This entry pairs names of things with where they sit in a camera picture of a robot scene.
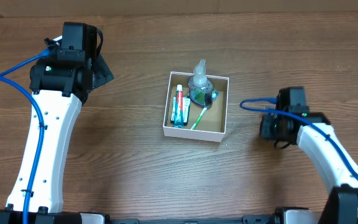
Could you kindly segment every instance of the toothbrush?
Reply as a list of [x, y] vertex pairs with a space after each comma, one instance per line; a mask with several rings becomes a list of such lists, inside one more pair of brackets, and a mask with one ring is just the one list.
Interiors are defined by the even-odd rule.
[[205, 114], [206, 110], [207, 110], [207, 108], [206, 108], [206, 107], [204, 107], [204, 108], [203, 108], [203, 110], [201, 111], [200, 116], [198, 117], [197, 121], [196, 121], [196, 122], [192, 125], [191, 130], [196, 129], [196, 127], [197, 127], [197, 125], [198, 125], [199, 121], [200, 121], [200, 120], [201, 120], [201, 118], [204, 116], [204, 114]]

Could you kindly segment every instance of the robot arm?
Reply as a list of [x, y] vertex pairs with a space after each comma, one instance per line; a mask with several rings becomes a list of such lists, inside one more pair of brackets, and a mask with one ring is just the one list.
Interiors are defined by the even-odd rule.
[[[42, 90], [33, 95], [44, 114], [45, 136], [42, 146], [39, 169], [35, 175], [33, 196], [29, 212], [38, 212], [40, 207], [49, 213], [63, 210], [63, 173], [67, 158], [68, 144], [75, 120], [81, 111], [81, 101], [75, 96], [62, 96], [60, 91]], [[6, 207], [22, 211], [24, 204], [23, 189], [27, 188], [35, 150], [37, 148], [39, 122], [32, 109], [29, 136], [25, 146], [22, 166]]]
[[[290, 87], [280, 90], [275, 111], [284, 111], [302, 117], [309, 123], [329, 135], [340, 148], [353, 169], [358, 173], [358, 166], [337, 139], [334, 128], [322, 113], [310, 113], [306, 105], [305, 91], [302, 87]], [[323, 179], [329, 194], [326, 206], [318, 223], [357, 223], [358, 180], [356, 180], [339, 157], [337, 150], [319, 132], [310, 125], [284, 116], [266, 114], [260, 124], [260, 135], [266, 140], [276, 140], [298, 145], [306, 153]], [[315, 215], [304, 209], [289, 209], [282, 212], [282, 223], [299, 223], [299, 219], [317, 223]]]
[[[325, 123], [315, 123], [322, 129], [336, 144], [342, 149], [351, 166], [358, 173], [358, 165], [343, 148], [337, 139], [334, 128]], [[354, 189], [358, 189], [358, 181], [348, 171], [342, 159], [339, 157], [335, 148], [325, 140], [325, 138], [310, 126], [300, 126], [297, 139], [298, 147], [306, 153], [316, 167], [322, 178], [327, 192], [330, 193], [334, 187], [347, 184]]]
[[[97, 35], [100, 44], [97, 47]], [[63, 35], [45, 39], [50, 55], [31, 68], [30, 89], [44, 117], [45, 135], [30, 198], [30, 213], [61, 213], [63, 173], [74, 123], [91, 90], [114, 77], [100, 55], [103, 35], [93, 26], [66, 22]], [[39, 138], [39, 120], [32, 108], [29, 135], [21, 169], [6, 202], [22, 212]]]

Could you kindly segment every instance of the clear plastic bottle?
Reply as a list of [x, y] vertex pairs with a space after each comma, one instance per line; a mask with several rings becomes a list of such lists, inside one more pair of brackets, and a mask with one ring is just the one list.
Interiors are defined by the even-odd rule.
[[194, 76], [189, 79], [190, 99], [207, 108], [212, 106], [213, 86], [211, 81], [206, 78], [205, 60], [194, 68]]

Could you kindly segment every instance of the toothpaste tube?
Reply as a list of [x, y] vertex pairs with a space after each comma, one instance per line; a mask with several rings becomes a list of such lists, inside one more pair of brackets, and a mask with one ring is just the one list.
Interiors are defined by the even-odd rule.
[[182, 85], [177, 86], [177, 103], [175, 108], [175, 118], [173, 120], [174, 128], [184, 128], [183, 124], [183, 87]]
[[[183, 123], [185, 126], [189, 122], [189, 115], [190, 115], [190, 104], [191, 99], [189, 97], [183, 97]], [[172, 103], [172, 113], [171, 113], [171, 123], [173, 124], [173, 121], [175, 120], [175, 110], [177, 109], [177, 98], [173, 97], [173, 103]]]

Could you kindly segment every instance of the blue ethernet cable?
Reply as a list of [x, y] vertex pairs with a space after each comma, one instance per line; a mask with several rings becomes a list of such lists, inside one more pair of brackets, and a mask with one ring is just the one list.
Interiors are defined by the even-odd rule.
[[249, 100], [243, 100], [240, 103], [240, 107], [244, 110], [249, 110], [249, 111], [255, 111], [255, 112], [261, 112], [261, 113], [268, 113], [268, 114], [280, 114], [280, 115], [284, 115], [287, 116], [289, 118], [293, 118], [293, 119], [297, 119], [298, 121], [301, 121], [302, 123], [311, 126], [314, 130], [316, 130], [318, 133], [320, 133], [325, 139], [327, 139], [327, 141], [329, 141], [329, 143], [331, 143], [331, 145], [335, 148], [336, 152], [338, 153], [339, 157], [342, 159], [343, 163], [345, 164], [346, 168], [349, 170], [349, 172], [353, 175], [353, 177], [358, 181], [358, 173], [353, 169], [352, 165], [350, 164], [350, 162], [347, 160], [345, 154], [342, 152], [341, 148], [335, 143], [334, 140], [332, 140], [330, 138], [330, 136], [328, 134], [326, 134], [323, 130], [319, 129], [317, 126], [315, 126], [312, 122], [303, 119], [300, 116], [297, 116], [295, 114], [292, 113], [288, 113], [285, 111], [280, 111], [280, 110], [273, 110], [273, 109], [259, 109], [259, 108], [250, 108], [250, 107], [246, 107], [243, 106], [244, 103], [248, 103], [248, 102], [257, 102], [257, 101], [266, 101], [269, 103], [273, 103], [277, 102], [276, 98], [259, 98], [259, 99], [249, 99]]
[[30, 62], [33, 62], [33, 61], [35, 61], [35, 60], [38, 60], [38, 59], [40, 59], [40, 58], [43, 58], [43, 57], [48, 56], [48, 55], [49, 55], [49, 52], [50, 52], [49, 49], [43, 50], [40, 54], [38, 54], [38, 55], [36, 55], [36, 56], [34, 56], [34, 57], [28, 59], [28, 60], [25, 60], [24, 62], [22, 62], [22, 63], [20, 63], [20, 64], [18, 64], [18, 65], [16, 65], [16, 66], [14, 66], [14, 67], [12, 67], [12, 68], [6, 70], [5, 72], [2, 72], [2, 73], [0, 74], [0, 77], [3, 77], [3, 76], [5, 76], [5, 75], [7, 75], [7, 74], [13, 72], [14, 70], [17, 70], [18, 68], [21, 68], [21, 67], [23, 67], [24, 65], [27, 65], [27, 64], [30, 63]]
[[35, 152], [34, 162], [32, 164], [32, 168], [31, 168], [29, 183], [27, 185], [27, 189], [25, 190], [25, 198], [24, 198], [24, 206], [23, 206], [23, 224], [28, 224], [29, 223], [29, 205], [30, 205], [30, 198], [31, 198], [31, 193], [32, 193], [32, 186], [34, 184], [35, 174], [37, 173], [38, 162], [39, 162], [40, 156], [41, 156], [42, 144], [44, 142], [44, 134], [45, 134], [44, 117], [42, 116], [41, 109], [40, 109], [39, 105], [37, 104], [37, 102], [35, 101], [35, 99], [23, 87], [21, 87], [16, 82], [9, 80], [7, 78], [4, 78], [4, 77], [0, 77], [0, 81], [13, 86], [17, 90], [19, 90], [30, 101], [30, 103], [34, 107], [35, 112], [37, 113], [38, 121], [39, 121], [39, 125], [40, 125], [40, 134], [39, 134], [39, 138], [38, 138], [37, 150]]
[[0, 81], [7, 83], [7, 84], [13, 86], [14, 88], [16, 88], [17, 90], [19, 90], [31, 102], [32, 106], [34, 107], [35, 112], [37, 113], [38, 119], [39, 119], [40, 133], [39, 133], [39, 138], [38, 138], [38, 143], [37, 143], [37, 150], [35, 152], [34, 162], [32, 164], [32, 168], [31, 168], [29, 183], [27, 184], [27, 189], [25, 190], [26, 193], [25, 193], [24, 205], [23, 205], [23, 224], [29, 223], [29, 205], [30, 205], [30, 198], [31, 198], [31, 194], [32, 194], [32, 186], [34, 184], [35, 174], [37, 173], [38, 163], [39, 163], [39, 159], [41, 156], [42, 144], [44, 142], [44, 134], [45, 134], [44, 117], [42, 116], [41, 109], [40, 109], [39, 105], [37, 104], [37, 102], [34, 100], [34, 98], [19, 84], [17, 84], [16, 82], [14, 82], [12, 80], [4, 78], [4, 76], [13, 72], [14, 70], [17, 70], [18, 68], [23, 67], [24, 65], [27, 65], [30, 62], [33, 62], [34, 60], [48, 56], [49, 53], [50, 53], [50, 50], [45, 49], [40, 54], [36, 55], [35, 57], [32, 57], [32, 58], [14, 66], [14, 67], [6, 70], [5, 72], [0, 73]]

